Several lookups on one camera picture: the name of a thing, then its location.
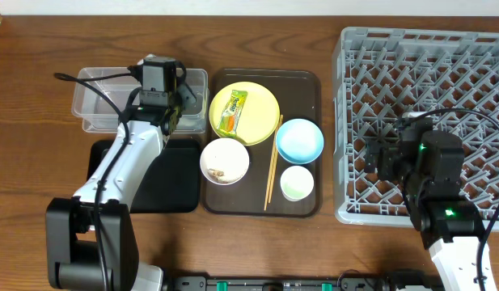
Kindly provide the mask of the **green snack wrapper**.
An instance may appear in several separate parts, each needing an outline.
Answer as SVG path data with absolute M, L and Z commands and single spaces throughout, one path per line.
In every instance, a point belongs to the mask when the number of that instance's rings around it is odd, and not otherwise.
M 233 137 L 236 135 L 239 118 L 241 117 L 243 106 L 247 100 L 246 91 L 233 90 L 229 101 L 222 110 L 217 130 L 225 136 Z

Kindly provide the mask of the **white bowl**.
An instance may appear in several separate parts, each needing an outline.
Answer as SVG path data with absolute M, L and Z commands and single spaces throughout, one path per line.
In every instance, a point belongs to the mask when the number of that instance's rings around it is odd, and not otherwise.
M 211 183 L 225 186 L 237 183 L 248 171 L 250 158 L 242 143 L 231 138 L 218 138 L 208 143 L 200 156 L 200 169 Z M 224 176 L 215 179 L 208 169 L 224 172 Z

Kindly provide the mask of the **small white cup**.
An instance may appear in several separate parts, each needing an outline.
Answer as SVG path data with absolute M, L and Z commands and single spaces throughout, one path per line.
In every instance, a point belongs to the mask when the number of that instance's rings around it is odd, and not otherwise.
M 281 175 L 280 187 L 283 196 L 292 202 L 297 202 L 308 197 L 315 186 L 312 173 L 305 167 L 288 167 Z

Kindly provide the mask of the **pile of rice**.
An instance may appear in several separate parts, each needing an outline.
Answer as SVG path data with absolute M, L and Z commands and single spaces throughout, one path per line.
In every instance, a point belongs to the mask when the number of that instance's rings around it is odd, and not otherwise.
M 223 171 L 216 169 L 208 169 L 208 173 L 210 176 L 214 177 L 215 179 L 219 179 L 225 175 Z

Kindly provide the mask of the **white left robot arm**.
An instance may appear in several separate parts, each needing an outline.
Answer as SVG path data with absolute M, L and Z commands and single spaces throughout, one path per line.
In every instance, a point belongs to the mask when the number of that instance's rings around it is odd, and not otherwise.
M 131 213 L 186 213 L 199 198 L 196 142 L 167 141 L 170 122 L 196 96 L 180 84 L 151 104 L 141 87 L 120 113 L 117 135 L 71 198 L 46 210 L 49 284 L 68 290 L 163 290 L 163 270 L 141 262 Z

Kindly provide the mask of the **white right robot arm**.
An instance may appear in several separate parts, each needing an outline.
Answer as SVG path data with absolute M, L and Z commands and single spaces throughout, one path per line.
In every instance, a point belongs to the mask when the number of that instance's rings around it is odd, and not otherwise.
M 478 208 L 462 197 L 465 159 L 460 137 L 433 127 L 430 113 L 397 120 L 395 144 L 368 141 L 366 173 L 396 182 L 446 290 L 494 290 L 487 240 Z

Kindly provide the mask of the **grey plastic dishwasher rack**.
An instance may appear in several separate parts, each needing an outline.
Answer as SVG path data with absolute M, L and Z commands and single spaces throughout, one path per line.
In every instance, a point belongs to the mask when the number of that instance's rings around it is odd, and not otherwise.
M 432 112 L 463 141 L 462 196 L 497 214 L 499 232 L 499 33 L 347 27 L 332 70 L 338 221 L 410 226 L 400 188 L 364 172 L 366 143 L 393 143 L 399 117 Z

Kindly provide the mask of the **clear plastic bin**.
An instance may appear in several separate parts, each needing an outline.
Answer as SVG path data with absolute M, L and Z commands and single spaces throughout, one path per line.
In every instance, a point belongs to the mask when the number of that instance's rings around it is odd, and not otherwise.
M 128 70 L 121 67 L 86 67 L 79 71 L 79 78 L 98 78 L 114 74 L 123 74 Z M 197 97 L 197 101 L 183 112 L 174 132 L 175 135 L 202 134 L 206 128 L 206 112 L 209 89 L 208 74 L 203 69 L 188 69 L 186 83 Z M 130 92 L 139 87 L 137 80 L 131 77 L 95 80 L 90 83 L 101 91 L 120 109 L 124 110 Z M 88 133 L 115 133 L 118 117 L 110 105 L 88 88 L 76 85 L 72 103 L 72 113 L 82 118 L 82 128 Z

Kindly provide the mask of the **black rectangular tray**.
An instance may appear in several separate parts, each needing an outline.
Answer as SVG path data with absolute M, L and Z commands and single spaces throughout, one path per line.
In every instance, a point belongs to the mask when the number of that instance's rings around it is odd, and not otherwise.
M 131 204 L 131 213 L 190 213 L 200 197 L 200 145 L 170 140 L 151 163 Z

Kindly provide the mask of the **light blue bowl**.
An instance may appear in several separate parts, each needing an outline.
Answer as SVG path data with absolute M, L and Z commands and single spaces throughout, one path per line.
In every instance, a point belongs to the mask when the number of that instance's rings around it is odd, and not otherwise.
M 287 162 L 294 165 L 308 164 L 323 152 L 324 135 L 312 121 L 292 119 L 278 129 L 275 145 Z

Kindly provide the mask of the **yellow round plate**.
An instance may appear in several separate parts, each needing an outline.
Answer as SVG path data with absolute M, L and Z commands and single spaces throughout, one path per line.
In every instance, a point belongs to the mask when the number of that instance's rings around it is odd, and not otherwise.
M 239 118 L 236 135 L 230 137 L 222 135 L 217 126 L 233 90 L 246 91 L 248 96 Z M 223 87 L 209 106 L 209 122 L 213 131 L 219 137 L 234 138 L 245 146 L 261 143 L 274 134 L 280 115 L 275 95 L 265 86 L 255 82 L 234 82 Z

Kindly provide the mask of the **dark brown serving tray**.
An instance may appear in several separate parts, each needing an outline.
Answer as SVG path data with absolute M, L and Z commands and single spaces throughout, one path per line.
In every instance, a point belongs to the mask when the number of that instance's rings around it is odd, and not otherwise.
M 213 93 L 235 82 L 255 82 L 269 89 L 277 98 L 284 120 L 307 119 L 321 125 L 319 79 L 311 72 L 301 70 L 223 69 L 213 80 Z M 306 198 L 292 202 L 280 188 L 282 172 L 291 166 L 283 158 L 277 159 L 271 203 L 264 206 L 272 137 L 247 148 L 250 166 L 247 174 L 232 185 L 221 186 L 204 180 L 201 186 L 201 202 L 215 214 L 248 215 L 263 217 L 307 218 L 316 214 L 322 204 L 322 159 L 317 158 L 305 166 L 314 177 L 314 187 Z

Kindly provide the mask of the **wooden chopstick right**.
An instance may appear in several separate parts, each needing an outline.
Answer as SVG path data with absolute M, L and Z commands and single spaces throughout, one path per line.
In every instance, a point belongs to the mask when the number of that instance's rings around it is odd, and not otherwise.
M 273 184 L 274 184 L 274 180 L 275 180 L 275 174 L 276 174 L 276 168 L 277 168 L 277 156 L 278 156 L 276 140 L 277 140 L 277 132 L 278 132 L 279 128 L 281 127 L 282 123 L 283 123 L 283 115 L 280 115 L 276 130 L 274 133 L 274 138 L 273 138 L 273 151 L 272 151 L 272 159 L 271 159 L 271 162 L 269 165 L 269 184 L 268 184 L 267 200 L 266 200 L 265 205 L 268 205 L 271 203 L 272 196 L 273 196 Z

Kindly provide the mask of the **wooden chopstick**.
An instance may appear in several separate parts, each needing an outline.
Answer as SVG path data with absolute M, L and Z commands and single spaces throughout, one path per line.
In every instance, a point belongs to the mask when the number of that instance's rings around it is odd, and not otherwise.
M 264 211 L 267 210 L 268 206 L 265 205 L 266 204 L 266 200 L 267 200 L 267 192 L 268 192 L 268 184 L 269 184 L 269 171 L 268 171 L 268 179 L 267 179 L 267 184 L 266 184 L 266 192 L 265 192 L 265 199 L 264 199 Z
M 276 140 L 277 140 L 277 132 L 278 132 L 279 128 L 281 127 L 282 123 L 283 123 L 283 115 L 280 115 L 276 130 L 274 133 L 274 138 L 273 138 L 273 151 L 272 151 L 272 159 L 271 159 L 271 162 L 269 165 L 269 184 L 268 184 L 267 200 L 266 200 L 265 205 L 268 205 L 271 203 L 272 196 L 273 196 L 273 184 L 274 184 L 274 180 L 275 180 L 275 174 L 276 174 L 276 168 L 277 168 L 277 156 L 278 156 Z

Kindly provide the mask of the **wooden chopstick left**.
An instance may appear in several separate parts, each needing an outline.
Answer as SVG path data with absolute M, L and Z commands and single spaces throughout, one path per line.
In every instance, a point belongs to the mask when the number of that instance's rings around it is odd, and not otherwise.
M 265 205 L 266 204 L 266 200 L 267 200 L 267 192 L 268 192 L 268 184 L 269 184 L 269 171 L 268 171 L 268 179 L 267 179 L 267 184 L 266 184 L 266 192 L 265 192 L 265 199 L 264 199 L 264 211 L 267 210 L 268 206 Z

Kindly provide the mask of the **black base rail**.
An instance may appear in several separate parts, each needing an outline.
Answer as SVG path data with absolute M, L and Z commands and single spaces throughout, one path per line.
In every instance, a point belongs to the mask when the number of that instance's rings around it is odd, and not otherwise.
M 176 277 L 164 287 L 173 291 L 359 291 L 359 290 L 443 290 L 441 282 L 419 273 L 393 273 L 381 278 L 365 278 L 356 273 L 334 280 L 277 278 Z

